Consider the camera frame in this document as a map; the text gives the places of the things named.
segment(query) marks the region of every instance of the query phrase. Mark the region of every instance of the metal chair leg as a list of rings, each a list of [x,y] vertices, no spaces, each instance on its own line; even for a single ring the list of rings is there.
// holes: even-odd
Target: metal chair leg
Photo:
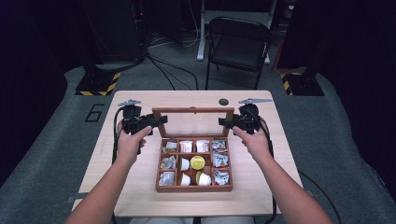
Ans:
[[[262,76],[262,68],[260,69],[259,73],[256,76],[256,84],[254,85],[254,90],[257,90],[259,87],[260,77]]]
[[[205,84],[205,90],[207,90],[207,86],[209,84],[209,71],[210,71],[210,61],[209,59],[207,60],[207,68],[206,68],[206,84]]]

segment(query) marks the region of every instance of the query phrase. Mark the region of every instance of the black curtain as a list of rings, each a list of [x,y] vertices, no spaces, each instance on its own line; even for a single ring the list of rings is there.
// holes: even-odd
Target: black curtain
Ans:
[[[82,65],[67,38],[71,30],[100,63],[78,0],[0,3],[1,185],[64,98],[64,73]]]
[[[361,157],[376,169],[394,199],[395,8],[391,0],[299,0],[278,63],[281,68],[317,66],[330,80],[346,109]],[[326,34],[329,26],[334,34]],[[322,62],[313,59],[318,52]]]

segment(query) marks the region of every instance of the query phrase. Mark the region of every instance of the black equipment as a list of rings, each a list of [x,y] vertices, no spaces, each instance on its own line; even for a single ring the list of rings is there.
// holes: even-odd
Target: black equipment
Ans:
[[[142,111],[142,107],[137,106],[136,104],[140,104],[140,101],[136,100],[128,100],[124,103],[120,103],[119,106],[122,106],[122,129],[131,135],[138,133],[142,129],[147,126],[151,126],[152,128],[158,127],[160,124],[164,124],[168,122],[167,116],[162,116],[157,119],[154,118],[153,114],[140,116]],[[137,151],[137,155],[141,153],[140,148]]]
[[[240,101],[239,104],[245,104],[239,107],[240,115],[234,114],[232,120],[219,118],[219,125],[225,126],[228,129],[236,126],[247,133],[254,134],[254,131],[258,131],[261,127],[259,108],[254,103],[271,101],[271,99],[246,99]]]

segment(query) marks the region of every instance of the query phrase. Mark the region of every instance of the wooden table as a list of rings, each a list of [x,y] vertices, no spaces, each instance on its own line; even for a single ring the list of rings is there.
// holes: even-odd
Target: wooden table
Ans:
[[[113,122],[118,104],[130,99],[142,103],[141,115],[151,114],[152,107],[221,107],[220,98],[238,113],[239,101],[247,98],[272,99],[269,91],[118,91],[108,110],[90,164],[79,192],[89,192],[111,165]],[[290,147],[274,102],[257,104],[267,121],[274,144],[276,161],[300,185]],[[241,139],[229,133],[233,163],[233,190],[230,192],[158,193],[155,189],[161,136],[158,128],[147,136],[137,162],[132,167],[115,214],[118,217],[212,217],[271,214],[272,193],[257,163]]]

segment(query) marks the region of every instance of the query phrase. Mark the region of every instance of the hand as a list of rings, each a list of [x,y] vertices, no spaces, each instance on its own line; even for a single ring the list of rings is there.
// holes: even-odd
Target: hand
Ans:
[[[118,133],[120,134],[118,142],[118,156],[116,161],[126,162],[132,166],[137,159],[137,150],[139,147],[143,147],[146,143],[144,137],[146,137],[152,130],[151,126],[142,129],[140,132],[129,135],[122,129],[122,123],[119,122]]]
[[[242,139],[242,143],[247,147],[247,151],[256,162],[267,157],[271,157],[268,147],[268,139],[262,129],[259,129],[254,134],[249,134],[236,126],[233,126],[233,132]]]

